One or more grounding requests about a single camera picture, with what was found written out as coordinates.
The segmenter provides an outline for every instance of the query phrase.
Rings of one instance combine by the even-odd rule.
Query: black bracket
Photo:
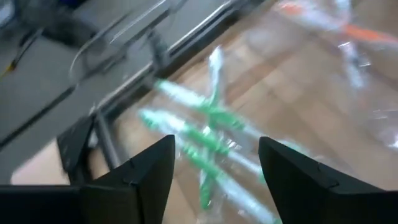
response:
[[[152,53],[152,66],[159,71],[170,62],[168,46],[156,29],[148,29],[146,36]]]
[[[83,184],[92,180],[87,155],[90,152],[88,141],[93,126],[91,116],[82,118],[57,139],[62,167],[71,184]]]

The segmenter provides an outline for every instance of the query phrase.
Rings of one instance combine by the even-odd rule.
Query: cable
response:
[[[129,16],[131,13],[133,13],[134,10],[131,9],[129,10],[127,13],[123,14],[122,16],[118,17],[117,19],[115,19],[113,22],[111,22],[108,26],[106,26],[104,29],[100,30],[97,34],[94,35],[93,38],[91,38],[89,41],[87,41],[85,44],[83,44],[83,46],[80,47],[79,51],[76,53],[75,57],[72,60],[72,64],[69,67],[69,73],[68,73],[68,77],[69,79],[73,80],[73,68],[75,66],[76,60],[77,58],[85,51],[87,50],[87,48],[93,44],[94,42],[96,42],[98,39],[100,39],[102,36],[104,36],[106,33],[108,33],[114,26],[118,25],[120,22],[122,22],[125,18],[127,18],[127,16]],[[79,80],[75,83],[73,83],[74,85],[78,85],[79,84]]]

